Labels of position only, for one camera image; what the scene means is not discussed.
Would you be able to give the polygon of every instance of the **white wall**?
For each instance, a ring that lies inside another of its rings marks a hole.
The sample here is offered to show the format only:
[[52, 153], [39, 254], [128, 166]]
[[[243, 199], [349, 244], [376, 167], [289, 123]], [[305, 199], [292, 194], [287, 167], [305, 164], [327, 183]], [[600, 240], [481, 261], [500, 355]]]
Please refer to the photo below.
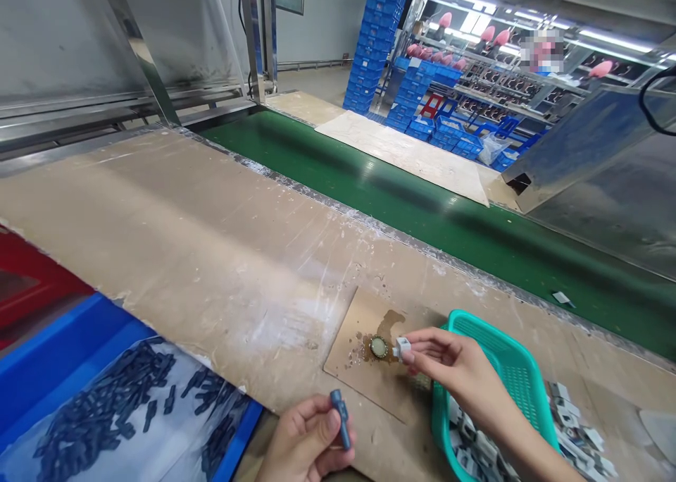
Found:
[[319, 61], [354, 55], [366, 0], [305, 0], [302, 16], [277, 9], [277, 60]]

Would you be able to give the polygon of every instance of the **black cable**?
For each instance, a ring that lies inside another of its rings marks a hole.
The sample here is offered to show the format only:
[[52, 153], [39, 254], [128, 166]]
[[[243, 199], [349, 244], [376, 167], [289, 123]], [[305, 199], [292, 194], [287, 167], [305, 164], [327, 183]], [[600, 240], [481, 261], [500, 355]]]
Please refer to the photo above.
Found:
[[[239, 14], [239, 23], [242, 24], [242, 30], [244, 31], [244, 36], [246, 36], [246, 26], [244, 25], [244, 19], [242, 17], [242, 0], [237, 2], [237, 13]], [[249, 69], [249, 92], [246, 93], [247, 96], [251, 96], [253, 89], [251, 88], [251, 69]]]
[[659, 72], [657, 75], [652, 77], [642, 88], [641, 91], [639, 91], [639, 107], [641, 108], [641, 111], [643, 114], [645, 114], [646, 119], [648, 120], [648, 124], [655, 130], [657, 133], [662, 133], [663, 135], [669, 135], [670, 137], [676, 137], [676, 132], [666, 130], [665, 128], [662, 128], [658, 122], [655, 120], [653, 115], [650, 113], [648, 110], [648, 107], [646, 106], [646, 91], [648, 88], [655, 82], [656, 80], [659, 80], [664, 77], [676, 77], [676, 66], [672, 66], [670, 68], [667, 68], [666, 70], [662, 70]]

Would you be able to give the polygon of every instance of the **white plastic bag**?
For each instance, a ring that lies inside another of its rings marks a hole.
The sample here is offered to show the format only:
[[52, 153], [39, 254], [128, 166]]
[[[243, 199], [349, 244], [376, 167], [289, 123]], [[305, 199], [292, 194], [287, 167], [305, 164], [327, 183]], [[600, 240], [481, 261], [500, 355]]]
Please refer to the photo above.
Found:
[[482, 163], [490, 165], [495, 161], [498, 155], [509, 147], [507, 139], [498, 139], [495, 133], [489, 133], [481, 139], [484, 149], [479, 153], [479, 160]]

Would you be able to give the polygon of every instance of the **beige work surface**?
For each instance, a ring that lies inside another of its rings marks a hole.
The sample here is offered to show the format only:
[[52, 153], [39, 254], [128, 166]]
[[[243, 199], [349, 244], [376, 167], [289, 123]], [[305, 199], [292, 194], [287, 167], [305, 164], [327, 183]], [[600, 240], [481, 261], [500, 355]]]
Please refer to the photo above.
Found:
[[346, 112], [315, 128], [448, 191], [489, 206], [477, 164], [375, 121]]
[[[328, 101], [302, 91], [279, 94], [268, 97], [265, 100], [266, 104], [273, 110], [299, 119], [312, 126], [328, 123], [346, 112]], [[477, 165], [477, 172], [490, 202], [513, 211], [521, 212], [516, 203], [516, 193], [505, 184], [500, 172], [482, 165]]]
[[0, 178], [0, 215], [274, 412], [340, 388], [377, 481], [451, 476], [428, 412], [407, 426], [322, 370], [357, 287], [427, 325], [493, 323], [567, 385], [624, 480], [673, 479], [637, 411], [676, 413], [676, 376], [176, 132]]

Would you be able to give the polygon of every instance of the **round metal disc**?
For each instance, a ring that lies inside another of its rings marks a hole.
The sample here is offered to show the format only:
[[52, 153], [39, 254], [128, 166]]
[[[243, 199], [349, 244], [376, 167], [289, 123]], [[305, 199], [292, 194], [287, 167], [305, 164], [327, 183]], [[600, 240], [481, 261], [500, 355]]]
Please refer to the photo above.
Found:
[[382, 359], [387, 355], [387, 343], [380, 336], [373, 336], [370, 344], [371, 352], [378, 358]]

